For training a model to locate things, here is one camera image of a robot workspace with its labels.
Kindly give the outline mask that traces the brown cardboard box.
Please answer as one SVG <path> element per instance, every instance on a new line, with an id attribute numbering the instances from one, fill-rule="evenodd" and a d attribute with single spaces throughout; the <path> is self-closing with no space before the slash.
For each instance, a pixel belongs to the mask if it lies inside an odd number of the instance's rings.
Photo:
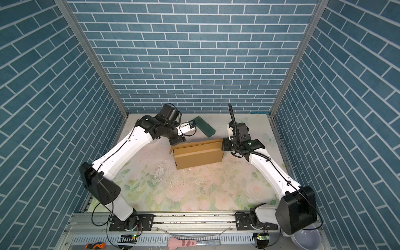
<path id="1" fill-rule="evenodd" d="M 172 146 L 169 154 L 173 154 L 177 170 L 214 164 L 224 156 L 222 142 L 223 139 L 183 143 Z"/>

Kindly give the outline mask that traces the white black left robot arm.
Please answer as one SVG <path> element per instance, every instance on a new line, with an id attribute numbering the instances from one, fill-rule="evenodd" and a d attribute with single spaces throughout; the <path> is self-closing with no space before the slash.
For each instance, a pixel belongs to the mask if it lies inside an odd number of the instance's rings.
<path id="1" fill-rule="evenodd" d="M 128 160 L 151 142 L 165 137 L 175 146 L 185 142 L 189 132 L 196 132 L 196 123 L 192 120 L 183 123 L 181 116 L 174 105 L 167 103 L 154 117 L 145 115 L 138 119 L 128 135 L 105 155 L 79 167 L 85 188 L 110 211 L 111 219 L 125 231 L 137 229 L 139 219 L 114 178 Z"/>

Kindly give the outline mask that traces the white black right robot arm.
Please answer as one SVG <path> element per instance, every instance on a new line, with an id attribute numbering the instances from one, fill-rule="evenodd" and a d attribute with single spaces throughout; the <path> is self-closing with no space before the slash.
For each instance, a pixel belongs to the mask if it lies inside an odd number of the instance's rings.
<path id="1" fill-rule="evenodd" d="M 278 225 L 292 235 L 317 221 L 316 196 L 310 186 L 301 186 L 271 158 L 259 140 L 251 139 L 244 123 L 228 123 L 228 137 L 223 138 L 222 150 L 240 154 L 256 167 L 273 188 L 279 200 L 276 209 L 265 204 L 250 209 L 250 219 L 256 228 L 262 224 Z"/>

